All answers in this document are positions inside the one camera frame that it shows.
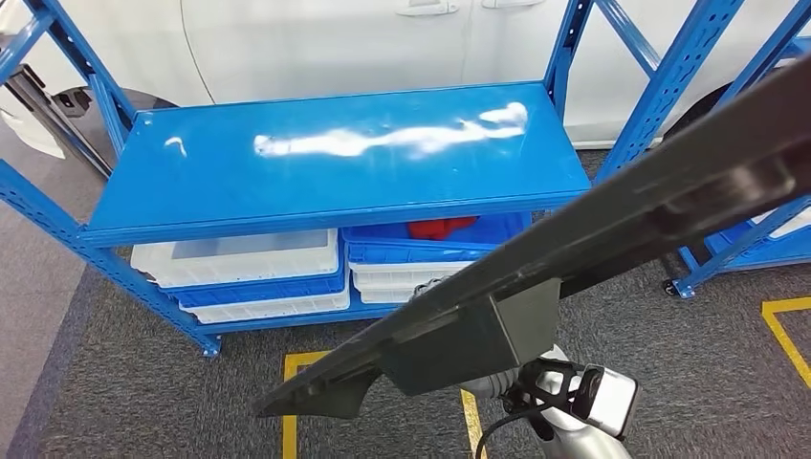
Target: white plastic bin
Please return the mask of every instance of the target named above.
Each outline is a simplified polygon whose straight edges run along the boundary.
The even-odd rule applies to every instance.
[[[355,287],[363,291],[368,288],[410,288],[425,284],[431,279],[454,275],[470,265],[472,261],[451,261],[445,263],[395,263],[388,265],[366,265],[349,263]]]
[[[401,304],[414,295],[413,288],[380,288],[360,290],[361,302],[366,304],[394,303]]]
[[[757,217],[753,217],[752,221],[755,224],[762,222],[766,217],[769,216],[770,213],[774,212],[774,210],[769,210],[768,212],[763,212]],[[805,227],[811,226],[811,207],[805,208],[802,212],[797,214],[794,218],[784,223],[779,228],[775,229],[769,234],[769,237],[772,239],[779,239],[780,237],[785,236],[786,234],[792,233],[794,231],[802,230]]]
[[[182,311],[194,314],[201,323],[232,322],[253,318],[269,318],[340,311],[349,308],[349,270],[346,271],[343,291],[337,294],[296,296],[244,303],[198,306]]]
[[[338,230],[142,244],[130,264],[164,288],[328,274],[338,270]]]

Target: black cable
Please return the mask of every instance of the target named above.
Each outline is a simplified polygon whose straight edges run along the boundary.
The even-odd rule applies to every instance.
[[[517,413],[513,413],[510,416],[504,417],[499,419],[498,421],[494,422],[491,426],[487,427],[487,430],[482,433],[481,438],[479,439],[479,444],[476,446],[476,456],[475,459],[481,459],[482,451],[484,451],[484,445],[487,443],[487,439],[493,435],[493,432],[501,426],[505,426],[511,422],[517,421],[522,418],[526,418],[531,414],[538,414],[539,412],[543,411],[544,409],[551,408],[550,404],[542,404],[541,406],[533,406],[532,408],[525,409],[523,411],[519,411]]]

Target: blue shelf board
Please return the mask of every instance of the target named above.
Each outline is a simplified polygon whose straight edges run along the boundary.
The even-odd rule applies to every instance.
[[[381,318],[388,316],[398,307],[400,307],[399,304],[363,304],[361,303],[361,295],[357,290],[354,289],[354,287],[352,287],[352,290],[350,291],[349,308],[343,311],[211,323],[197,325],[196,330],[206,335],[219,335],[231,332],[247,332],[249,330],[297,327],[301,325],[316,325],[319,323],[343,322],[347,320],[367,320],[370,318]]]
[[[809,51],[811,51],[811,35],[798,36],[792,40],[782,57],[799,57]]]
[[[770,240],[748,250],[748,255],[740,255],[726,266],[720,273],[733,271],[757,270],[773,268],[775,266],[794,265],[811,262],[811,229],[800,229],[797,234],[784,236],[779,240]],[[730,242],[722,235],[716,233],[704,239],[704,245],[711,255],[716,255],[730,246]],[[698,263],[689,249],[681,248],[679,252],[691,271],[698,268]]]
[[[557,208],[590,187],[540,81],[141,111],[96,247]]]

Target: red cloth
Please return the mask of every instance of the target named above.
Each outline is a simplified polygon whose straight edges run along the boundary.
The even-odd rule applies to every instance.
[[[443,218],[440,220],[426,220],[422,222],[410,222],[408,224],[408,235],[413,239],[430,239],[442,241],[454,231],[469,227],[476,223],[479,217],[458,217]]]

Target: yellow floor marking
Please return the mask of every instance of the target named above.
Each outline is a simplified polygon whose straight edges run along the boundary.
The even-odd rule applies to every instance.
[[[327,355],[329,351],[305,352],[301,354],[288,354],[284,358],[284,381],[289,380],[298,373],[298,368],[311,365],[318,359]],[[476,398],[470,392],[462,390],[462,407],[465,409],[465,425],[468,428],[468,438],[471,441],[471,452],[476,452],[476,446],[482,435],[479,410]],[[296,439],[296,416],[282,416],[281,419],[281,457],[282,459],[296,459],[298,445]],[[487,459],[487,450],[482,450],[482,458]]]
[[[465,408],[465,424],[468,426],[471,452],[475,454],[481,438],[481,421],[479,421],[479,408],[476,405],[476,397],[465,389],[462,389],[462,407]],[[487,459],[486,448],[482,448],[482,458]]]
[[[802,311],[804,309],[811,309],[811,296],[805,298],[783,299],[781,301],[763,301],[763,308],[761,313],[766,324],[772,329],[775,338],[785,351],[789,360],[797,368],[798,373],[805,381],[805,385],[811,387],[811,370],[808,369],[808,363],[802,358],[797,346],[791,342],[791,339],[785,333],[785,329],[778,321],[775,313],[788,313],[791,311]]]
[[[284,358],[284,381],[289,380],[298,373],[298,368],[311,365],[324,357],[329,351],[305,352],[301,354],[288,354]],[[296,444],[296,416],[282,416],[281,418],[281,457],[283,459],[296,459],[298,447]]]

